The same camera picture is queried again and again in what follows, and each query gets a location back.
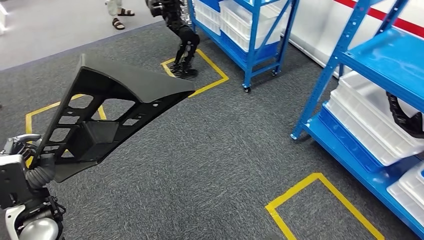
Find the black plastic panel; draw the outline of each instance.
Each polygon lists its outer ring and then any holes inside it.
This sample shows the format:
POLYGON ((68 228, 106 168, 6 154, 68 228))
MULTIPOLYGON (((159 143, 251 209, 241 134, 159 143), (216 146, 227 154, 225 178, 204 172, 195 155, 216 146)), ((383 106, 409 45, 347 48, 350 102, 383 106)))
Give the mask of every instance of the black plastic panel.
POLYGON ((194 84, 190 81, 83 54, 74 81, 66 91, 34 159, 53 153, 56 159, 55 181, 63 182, 101 163, 125 140, 194 91, 194 84), (78 94, 92 96, 86 108, 69 106, 71 98, 78 94), (93 115, 107 99, 133 101, 134 105, 116 120, 93 120, 93 115), (59 124, 63 116, 78 117, 78 120, 73 124, 59 124), (135 123, 125 124, 127 120, 135 123), (57 129, 69 132, 63 140, 51 141, 57 129))

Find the sandal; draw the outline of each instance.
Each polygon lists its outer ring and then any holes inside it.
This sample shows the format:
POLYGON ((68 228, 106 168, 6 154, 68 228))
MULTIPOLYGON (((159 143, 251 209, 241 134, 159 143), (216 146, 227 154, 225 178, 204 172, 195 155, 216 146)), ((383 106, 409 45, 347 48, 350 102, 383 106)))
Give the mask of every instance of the sandal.
POLYGON ((122 24, 122 22, 120 22, 119 21, 119 19, 118 18, 114 18, 113 19, 113 21, 112 21, 112 25, 113 25, 113 27, 115 27, 115 29, 117 29, 117 30, 124 30, 125 29, 125 26, 122 24))
POLYGON ((133 13, 131 10, 126 10, 125 8, 121 8, 120 9, 120 13, 118 14, 118 16, 135 16, 136 14, 133 13))

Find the white plastic bin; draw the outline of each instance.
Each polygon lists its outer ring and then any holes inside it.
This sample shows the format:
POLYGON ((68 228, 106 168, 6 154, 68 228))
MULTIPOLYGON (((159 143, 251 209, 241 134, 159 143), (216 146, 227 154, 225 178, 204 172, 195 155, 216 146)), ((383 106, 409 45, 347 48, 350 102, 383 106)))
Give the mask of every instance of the white plastic bin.
POLYGON ((342 96, 340 96, 337 91, 331 92, 330 100, 325 107, 381 164, 388 166, 388 163, 397 161, 397 159, 393 157, 393 154, 390 153, 390 150, 384 148, 383 143, 377 142, 366 130, 367 127, 364 123, 361 122, 349 108, 342 104, 342 96))
POLYGON ((424 209, 424 161, 420 162, 413 168, 409 169, 399 179, 403 189, 409 191, 409 194, 422 206, 424 209))
POLYGON ((387 192, 405 208, 422 226, 424 226, 424 208, 397 181, 387 188, 387 192))
POLYGON ((217 35, 220 31, 220 13, 199 0, 193 0, 195 18, 217 35))
MULTIPOLYGON (((245 38, 250 39, 252 13, 233 0, 220 1, 219 7, 221 9, 221 20, 236 29, 237 32, 245 38)), ((263 37, 267 35, 280 13, 277 9, 279 9, 278 4, 272 6, 264 5, 260 8, 256 36, 263 37)), ((283 21, 280 20, 273 33, 280 34, 283 28, 283 21)))
POLYGON ((386 91, 357 72, 342 76, 331 95, 361 123, 363 129, 350 132, 384 166, 424 151, 424 139, 412 137, 395 123, 386 91))
MULTIPOLYGON (((238 30, 234 29, 233 27, 231 27, 228 23, 226 23, 225 21, 221 21, 221 30, 233 41, 235 42, 244 52, 248 52, 249 51, 249 43, 250 43, 250 38, 245 37, 244 35, 242 35, 238 30)), ((265 40, 266 36, 258 36, 256 38, 256 42, 254 45, 255 49, 258 49, 262 42, 265 40)), ((269 37, 268 41, 266 42, 266 44, 273 44, 280 41, 280 33, 279 32, 274 32, 272 33, 272 35, 269 37)))

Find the black humanoid robot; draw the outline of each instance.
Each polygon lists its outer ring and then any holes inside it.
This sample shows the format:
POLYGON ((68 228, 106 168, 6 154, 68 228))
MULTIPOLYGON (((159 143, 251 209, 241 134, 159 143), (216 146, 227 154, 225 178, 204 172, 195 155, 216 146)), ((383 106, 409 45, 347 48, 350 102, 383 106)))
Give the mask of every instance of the black humanoid robot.
POLYGON ((189 79, 196 77, 198 71, 192 69, 192 60, 196 49, 200 43, 199 35, 181 19, 181 6, 184 4, 180 0, 145 0, 153 17, 162 16, 166 26, 175 33, 181 43, 175 56, 175 61, 171 66, 171 72, 176 77, 189 79))

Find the panel cutout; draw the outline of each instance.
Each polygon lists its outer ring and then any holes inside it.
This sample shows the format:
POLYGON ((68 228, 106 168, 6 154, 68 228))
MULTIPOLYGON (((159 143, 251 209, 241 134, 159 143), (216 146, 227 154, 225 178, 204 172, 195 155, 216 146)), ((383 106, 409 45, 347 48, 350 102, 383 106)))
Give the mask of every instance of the panel cutout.
POLYGON ((69 128, 56 128, 51 134, 50 141, 52 142, 62 142, 65 140, 68 135, 70 129, 69 128))
POLYGON ((56 145, 56 146, 46 146, 43 149, 43 151, 52 151, 52 150, 57 150, 57 149, 59 149, 59 146, 58 145, 56 145))
POLYGON ((69 107, 74 109, 85 109, 86 107, 90 105, 90 103, 93 100, 93 97, 91 95, 83 95, 78 98, 76 98, 76 96, 78 95, 74 95, 72 97, 73 100, 69 102, 69 107))
POLYGON ((66 149, 62 154, 62 158, 74 158, 74 155, 68 149, 66 149))
POLYGON ((122 125, 123 126, 133 126, 134 124, 136 124, 139 120, 136 119, 127 119, 122 125))
POLYGON ((103 102, 103 107, 105 108, 105 112, 107 112, 107 119, 117 120, 134 104, 133 101, 110 98, 103 102))
POLYGON ((59 124, 76 124, 79 118, 79 116, 62 116, 59 124))

